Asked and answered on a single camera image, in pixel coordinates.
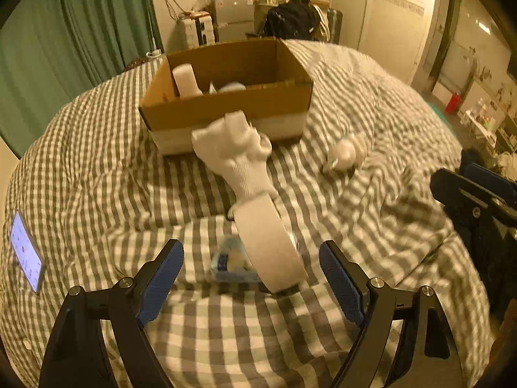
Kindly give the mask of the white knitted sock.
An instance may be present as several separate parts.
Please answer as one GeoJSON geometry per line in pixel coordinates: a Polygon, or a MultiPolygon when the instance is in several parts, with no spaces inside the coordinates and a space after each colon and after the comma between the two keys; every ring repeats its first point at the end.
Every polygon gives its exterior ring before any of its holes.
{"type": "Polygon", "coordinates": [[[226,181],[237,200],[260,194],[278,195],[266,165],[272,144],[250,125],[243,111],[228,113],[192,131],[191,141],[196,156],[226,181]]]}

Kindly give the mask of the red fire extinguisher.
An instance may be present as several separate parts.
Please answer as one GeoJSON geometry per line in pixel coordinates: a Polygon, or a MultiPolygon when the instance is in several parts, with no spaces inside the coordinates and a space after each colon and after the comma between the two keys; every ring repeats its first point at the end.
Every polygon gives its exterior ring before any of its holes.
{"type": "Polygon", "coordinates": [[[463,100],[461,95],[459,95],[458,93],[454,93],[447,103],[445,112],[449,115],[457,114],[462,102],[463,100]]]}

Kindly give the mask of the smartphone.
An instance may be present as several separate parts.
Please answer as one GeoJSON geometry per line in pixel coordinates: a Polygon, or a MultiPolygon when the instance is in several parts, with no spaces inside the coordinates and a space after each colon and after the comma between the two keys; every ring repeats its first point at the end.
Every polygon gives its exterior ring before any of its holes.
{"type": "Polygon", "coordinates": [[[11,248],[17,257],[29,287],[34,293],[39,294],[46,265],[23,215],[18,210],[12,219],[9,238],[11,248]]]}

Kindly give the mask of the white plush toy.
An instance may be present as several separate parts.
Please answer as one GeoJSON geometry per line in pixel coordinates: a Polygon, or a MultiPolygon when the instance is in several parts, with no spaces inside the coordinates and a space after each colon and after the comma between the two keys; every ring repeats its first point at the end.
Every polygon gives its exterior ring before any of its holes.
{"type": "Polygon", "coordinates": [[[368,145],[364,137],[360,134],[349,134],[330,147],[322,171],[324,173],[347,172],[351,168],[360,167],[365,161],[367,152],[368,145]]]}

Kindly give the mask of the checkered bed duvet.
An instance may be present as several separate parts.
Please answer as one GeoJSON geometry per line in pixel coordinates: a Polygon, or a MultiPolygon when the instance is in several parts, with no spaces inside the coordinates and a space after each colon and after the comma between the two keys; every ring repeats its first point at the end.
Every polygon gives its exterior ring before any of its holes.
{"type": "Polygon", "coordinates": [[[467,249],[430,190],[431,174],[459,165],[449,128],[409,86],[355,50],[289,41],[312,77],[301,140],[268,160],[276,207],[293,230],[308,280],[289,293],[220,285],[210,263],[235,232],[235,196],[195,156],[163,158],[137,111],[158,70],[150,62],[65,105],[21,158],[5,219],[18,210],[44,258],[34,293],[1,242],[1,339],[28,387],[38,384],[53,323],[69,288],[98,290],[134,275],[167,240],[185,263],[166,305],[145,329],[179,387],[326,387],[353,344],[318,261],[333,240],[351,261],[390,286],[432,286],[473,386],[492,344],[489,302],[467,249]],[[324,173],[328,151],[364,137],[360,167],[324,173]]]}

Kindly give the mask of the dark suitcase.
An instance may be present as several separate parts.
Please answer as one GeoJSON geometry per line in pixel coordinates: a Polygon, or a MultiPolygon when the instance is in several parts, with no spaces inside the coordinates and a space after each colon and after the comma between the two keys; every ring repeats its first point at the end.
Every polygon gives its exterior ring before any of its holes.
{"type": "Polygon", "coordinates": [[[326,16],[330,31],[330,43],[338,45],[342,31],[343,13],[342,11],[328,8],[326,16]]]}

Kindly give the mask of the cardboard box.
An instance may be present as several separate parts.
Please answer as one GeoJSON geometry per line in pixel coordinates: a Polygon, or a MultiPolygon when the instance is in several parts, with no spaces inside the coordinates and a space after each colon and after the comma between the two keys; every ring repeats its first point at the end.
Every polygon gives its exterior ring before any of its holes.
{"type": "Polygon", "coordinates": [[[303,134],[313,81],[288,44],[275,38],[250,39],[196,47],[165,56],[139,104],[139,113],[159,152],[191,152],[192,131],[224,115],[243,111],[247,120],[272,142],[297,140],[303,134]],[[202,95],[182,98],[172,70],[190,63],[202,95]],[[211,95],[240,82],[245,90],[211,95]]]}

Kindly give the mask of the black clothes on chair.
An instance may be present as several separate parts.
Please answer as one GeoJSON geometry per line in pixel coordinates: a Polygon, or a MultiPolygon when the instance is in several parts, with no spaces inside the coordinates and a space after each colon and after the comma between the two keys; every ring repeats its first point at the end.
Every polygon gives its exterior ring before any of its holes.
{"type": "Polygon", "coordinates": [[[320,15],[310,0],[287,0],[266,12],[258,35],[261,38],[315,40],[320,15]]]}

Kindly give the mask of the silver mini fridge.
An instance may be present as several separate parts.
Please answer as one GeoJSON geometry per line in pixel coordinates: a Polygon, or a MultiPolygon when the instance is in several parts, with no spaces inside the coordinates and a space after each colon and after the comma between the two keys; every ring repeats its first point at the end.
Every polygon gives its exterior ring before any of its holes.
{"type": "Polygon", "coordinates": [[[214,0],[219,42],[245,40],[255,33],[254,0],[214,0]]]}

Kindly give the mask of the large green curtain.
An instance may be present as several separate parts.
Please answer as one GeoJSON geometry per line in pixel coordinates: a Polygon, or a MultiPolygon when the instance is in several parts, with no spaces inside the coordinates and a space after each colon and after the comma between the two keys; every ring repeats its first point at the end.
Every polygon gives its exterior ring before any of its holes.
{"type": "Polygon", "coordinates": [[[163,47],[152,0],[1,7],[1,137],[21,157],[58,110],[163,47]]]}

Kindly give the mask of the white suitcase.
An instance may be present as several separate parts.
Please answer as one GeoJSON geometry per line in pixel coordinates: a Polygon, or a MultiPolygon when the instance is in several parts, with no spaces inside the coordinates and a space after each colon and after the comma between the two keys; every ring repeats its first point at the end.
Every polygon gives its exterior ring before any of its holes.
{"type": "Polygon", "coordinates": [[[182,16],[177,25],[186,49],[216,43],[213,20],[208,11],[193,11],[182,16]]]}

